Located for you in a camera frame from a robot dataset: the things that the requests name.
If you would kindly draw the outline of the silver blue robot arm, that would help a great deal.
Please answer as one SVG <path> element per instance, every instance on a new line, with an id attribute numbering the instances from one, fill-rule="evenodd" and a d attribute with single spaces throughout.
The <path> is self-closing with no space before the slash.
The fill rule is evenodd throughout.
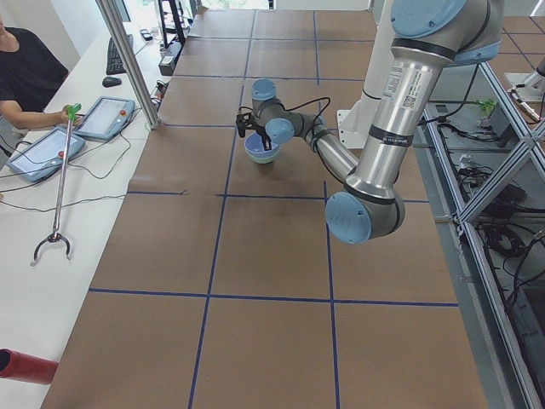
<path id="1" fill-rule="evenodd" d="M 300 137 L 343 184 L 326 203 L 330 232 L 340 241 L 361 244 L 397 230 L 404 203 L 394 189 L 423 110 L 444 68 L 494 58 L 500 48 L 502 1 L 394 1 L 384 6 L 379 29 L 392 32 L 393 60 L 381 98 L 355 157 L 317 115 L 290 112 L 273 81 L 252 85 L 252 108 L 237 118 L 238 133 L 253 129 L 269 150 Z"/>

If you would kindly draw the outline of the person's hand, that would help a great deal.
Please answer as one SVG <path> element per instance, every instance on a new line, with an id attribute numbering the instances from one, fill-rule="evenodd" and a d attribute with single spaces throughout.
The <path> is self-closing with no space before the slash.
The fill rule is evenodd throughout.
<path id="1" fill-rule="evenodd" d="M 73 119 L 70 119 L 69 106 L 64 106 L 59 114 L 61 124 L 68 124 L 69 122 L 72 122 L 73 126 L 79 126 L 83 122 L 83 117 L 77 114 L 74 116 Z"/>

